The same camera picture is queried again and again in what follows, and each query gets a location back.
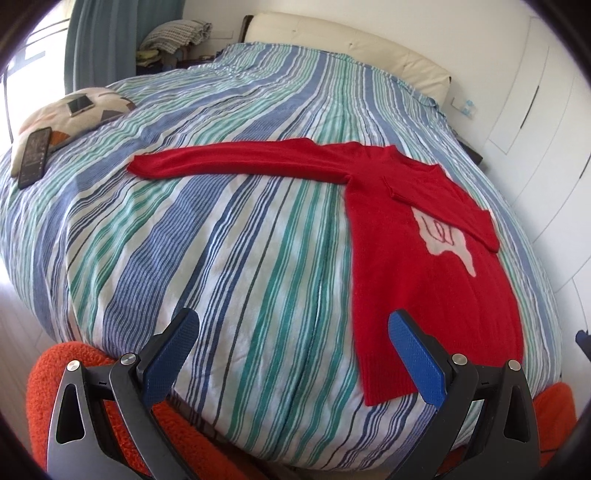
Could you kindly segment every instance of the wardrobe door handle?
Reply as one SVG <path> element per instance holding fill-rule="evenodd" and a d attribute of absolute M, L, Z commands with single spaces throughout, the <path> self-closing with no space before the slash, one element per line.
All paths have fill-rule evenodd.
<path fill-rule="evenodd" d="M 527 109 L 527 113 L 525 114 L 525 118 L 523 119 L 523 121 L 521 122 L 521 126 L 519 127 L 519 130 L 521 130 L 523 128 L 523 125 L 525 124 L 525 121 L 527 120 L 527 116 L 530 114 L 531 112 L 531 107 L 534 105 L 535 102 L 535 98 L 538 96 L 538 91 L 540 90 L 540 85 L 538 85 L 535 88 L 535 93 L 534 93 L 534 97 L 531 99 L 531 103 L 530 103 L 530 107 Z"/>
<path fill-rule="evenodd" d="M 591 153 L 589 154 L 589 158 L 587 159 L 587 163 L 583 167 L 583 171 L 581 172 L 581 175 L 579 175 L 579 180 L 583 178 L 583 174 L 585 173 L 585 170 L 587 170 L 587 167 L 589 166 L 589 160 L 591 160 Z"/>

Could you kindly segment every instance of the headboard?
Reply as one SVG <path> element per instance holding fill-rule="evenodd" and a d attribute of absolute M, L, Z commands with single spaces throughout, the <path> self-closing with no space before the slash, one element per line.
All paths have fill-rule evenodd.
<path fill-rule="evenodd" d="M 247 42 L 288 43 L 351 55 L 405 80 L 440 106 L 449 89 L 450 73 L 436 63 L 398 43 L 345 25 L 267 12 L 246 17 L 243 27 Z"/>

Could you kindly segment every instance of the silver bolt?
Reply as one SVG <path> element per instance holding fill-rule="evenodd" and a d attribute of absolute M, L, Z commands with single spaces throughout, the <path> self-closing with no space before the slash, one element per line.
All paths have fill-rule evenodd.
<path fill-rule="evenodd" d="M 80 368 L 80 362 L 78 360 L 72 360 L 66 367 L 70 372 L 75 372 Z"/>
<path fill-rule="evenodd" d="M 456 365 L 466 365 L 468 363 L 466 355 L 462 355 L 461 353 L 454 353 L 452 356 L 452 361 Z"/>
<path fill-rule="evenodd" d="M 508 365 L 509 368 L 511 368 L 514 372 L 521 370 L 521 365 L 517 360 L 509 360 Z"/>
<path fill-rule="evenodd" d="M 121 363 L 124 365 L 131 365 L 135 362 L 135 353 L 126 353 L 121 357 Z"/>

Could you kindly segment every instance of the striped bed sheet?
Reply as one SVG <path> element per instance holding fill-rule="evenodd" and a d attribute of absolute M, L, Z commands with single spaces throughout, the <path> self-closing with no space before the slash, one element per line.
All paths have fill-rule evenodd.
<path fill-rule="evenodd" d="M 125 170 L 134 154 L 187 145 L 359 141 L 441 164 L 492 212 L 532 393 L 558 380 L 549 282 L 434 100 L 346 55 L 262 43 L 112 88 L 138 108 L 57 151 L 35 185 L 19 191 L 9 155 L 3 160 L 2 254 L 18 294 L 53 338 L 117 357 L 191 307 L 202 331 L 174 402 L 197 428 L 302 468 L 393 467 L 434 410 L 417 394 L 363 404 L 343 187 L 247 175 L 147 181 Z M 475 406 L 457 444 L 477 414 Z"/>

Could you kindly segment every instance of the blue curtain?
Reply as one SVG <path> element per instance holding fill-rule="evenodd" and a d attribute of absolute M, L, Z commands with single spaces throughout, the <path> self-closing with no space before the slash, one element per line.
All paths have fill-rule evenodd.
<path fill-rule="evenodd" d="M 66 93 L 135 75 L 135 51 L 155 27 L 183 17 L 185 0 L 76 0 L 66 39 Z"/>

